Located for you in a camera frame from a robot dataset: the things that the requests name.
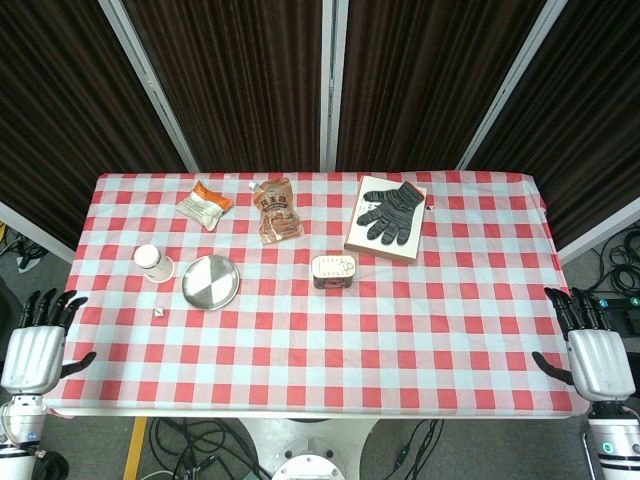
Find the small white object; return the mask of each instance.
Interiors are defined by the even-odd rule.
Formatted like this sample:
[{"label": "small white object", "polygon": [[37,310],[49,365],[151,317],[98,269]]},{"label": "small white object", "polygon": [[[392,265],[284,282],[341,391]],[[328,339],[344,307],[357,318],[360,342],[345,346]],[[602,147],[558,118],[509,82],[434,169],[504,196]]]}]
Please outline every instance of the small white object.
[{"label": "small white object", "polygon": [[590,402],[626,400],[636,391],[622,339],[606,330],[572,330],[567,350],[573,382]]},{"label": "small white object", "polygon": [[147,280],[153,283],[166,282],[173,276],[175,269],[173,260],[163,255],[155,245],[151,244],[136,248],[133,261],[144,271]]}]

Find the metal plate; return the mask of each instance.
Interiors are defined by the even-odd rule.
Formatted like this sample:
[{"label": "metal plate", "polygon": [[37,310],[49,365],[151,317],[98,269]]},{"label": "metal plate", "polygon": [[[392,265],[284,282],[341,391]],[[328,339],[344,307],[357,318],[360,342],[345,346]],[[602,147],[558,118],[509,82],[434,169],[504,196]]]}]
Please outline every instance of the metal plate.
[{"label": "metal plate", "polygon": [[182,293],[194,307],[217,310],[235,297],[239,285],[236,264],[226,257],[209,255],[189,265],[182,278]]}]

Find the red and white checkered tablecloth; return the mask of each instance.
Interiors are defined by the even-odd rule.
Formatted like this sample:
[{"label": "red and white checkered tablecloth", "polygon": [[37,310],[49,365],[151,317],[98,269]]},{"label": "red and white checkered tablecloth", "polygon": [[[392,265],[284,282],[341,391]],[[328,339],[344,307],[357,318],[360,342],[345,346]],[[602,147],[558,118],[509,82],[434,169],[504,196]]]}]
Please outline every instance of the red and white checkered tablecloth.
[{"label": "red and white checkered tablecloth", "polygon": [[[353,253],[353,286],[317,290],[311,259],[340,254],[361,174],[292,173],[306,234],[263,246],[250,180],[268,174],[103,175],[68,289],[89,301],[65,361],[95,362],[48,405],[118,409],[407,415],[582,413],[571,387],[531,352],[568,367],[543,287],[566,287],[531,177],[512,173],[373,174],[426,187],[418,260]],[[234,207],[207,232],[176,211],[196,180]],[[176,262],[156,285],[133,263],[152,243]],[[224,309],[190,307],[181,277],[196,258],[240,271]],[[163,317],[153,309],[163,308]]]}]

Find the glove fingers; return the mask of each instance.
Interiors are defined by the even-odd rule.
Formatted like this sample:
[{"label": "glove fingers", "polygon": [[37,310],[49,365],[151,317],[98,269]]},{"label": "glove fingers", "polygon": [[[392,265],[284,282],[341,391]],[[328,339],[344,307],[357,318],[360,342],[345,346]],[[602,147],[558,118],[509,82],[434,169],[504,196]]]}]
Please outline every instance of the glove fingers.
[{"label": "glove fingers", "polygon": [[367,238],[369,240],[375,240],[382,234],[382,232],[384,232],[384,229],[387,228],[387,225],[389,225],[389,220],[385,217],[382,217],[373,225],[373,227],[369,229],[369,231],[367,232]]},{"label": "glove fingers", "polygon": [[380,208],[376,208],[375,210],[371,210],[367,213],[364,213],[362,215],[360,215],[358,217],[358,225],[369,225],[371,222],[373,222],[374,220],[377,220],[378,218],[380,218],[382,216],[382,212],[380,211]]},{"label": "glove fingers", "polygon": [[398,232],[398,245],[404,245],[409,240],[410,228],[401,228]]},{"label": "glove fingers", "polygon": [[400,186],[398,196],[412,209],[416,208],[424,200],[422,193],[416,190],[409,182],[404,182]]},{"label": "glove fingers", "polygon": [[362,198],[364,198],[367,202],[383,202],[386,193],[387,192],[374,190],[374,191],[365,193],[362,196]]},{"label": "glove fingers", "polygon": [[398,230],[400,226],[396,223],[391,223],[387,229],[384,231],[384,235],[382,236],[382,244],[383,245],[391,245],[393,241],[396,239],[396,235],[398,234]]}]

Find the black work glove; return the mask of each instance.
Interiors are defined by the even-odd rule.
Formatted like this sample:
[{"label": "black work glove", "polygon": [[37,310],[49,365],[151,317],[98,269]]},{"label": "black work glove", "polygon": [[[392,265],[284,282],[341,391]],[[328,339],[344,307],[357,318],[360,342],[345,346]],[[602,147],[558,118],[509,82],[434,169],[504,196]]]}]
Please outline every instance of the black work glove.
[{"label": "black work glove", "polygon": [[413,212],[420,205],[424,197],[409,182],[404,182],[395,190],[373,191],[364,194],[367,202],[381,202],[375,210],[371,210],[358,217],[358,225],[369,225],[377,222],[367,232],[369,240],[375,240],[382,235],[382,244],[390,245],[398,236],[398,245],[404,245],[409,240]]}]

